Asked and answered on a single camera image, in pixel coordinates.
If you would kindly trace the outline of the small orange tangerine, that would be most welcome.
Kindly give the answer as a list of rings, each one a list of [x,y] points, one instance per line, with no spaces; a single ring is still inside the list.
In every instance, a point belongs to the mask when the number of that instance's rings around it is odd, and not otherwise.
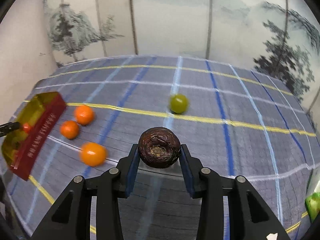
[[[81,146],[80,159],[88,166],[95,167],[103,164],[107,155],[107,149],[95,142],[87,142]]]

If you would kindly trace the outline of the gold metal tin box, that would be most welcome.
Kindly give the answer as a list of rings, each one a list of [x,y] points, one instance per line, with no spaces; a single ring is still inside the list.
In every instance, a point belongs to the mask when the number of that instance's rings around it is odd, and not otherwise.
[[[36,94],[13,122],[1,126],[2,155],[8,168],[21,179],[28,180],[45,140],[65,109],[59,92]]]

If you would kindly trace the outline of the painted folding screen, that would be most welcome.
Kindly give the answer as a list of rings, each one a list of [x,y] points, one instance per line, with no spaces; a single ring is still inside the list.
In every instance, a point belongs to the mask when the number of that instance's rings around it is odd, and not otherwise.
[[[42,0],[58,63],[184,55],[259,69],[319,109],[319,22],[304,0]]]

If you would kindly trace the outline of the green lime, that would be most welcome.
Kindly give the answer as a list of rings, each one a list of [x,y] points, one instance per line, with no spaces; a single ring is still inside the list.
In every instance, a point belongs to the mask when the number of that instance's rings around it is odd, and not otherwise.
[[[172,113],[182,114],[189,106],[188,98],[183,94],[175,94],[170,97],[169,108]]]

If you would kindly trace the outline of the blue plaid tablecloth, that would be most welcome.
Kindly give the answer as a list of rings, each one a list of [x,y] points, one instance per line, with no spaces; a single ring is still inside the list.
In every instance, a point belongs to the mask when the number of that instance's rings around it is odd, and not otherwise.
[[[315,239],[319,136],[284,81],[182,56],[84,60],[39,81],[1,139],[29,239]]]

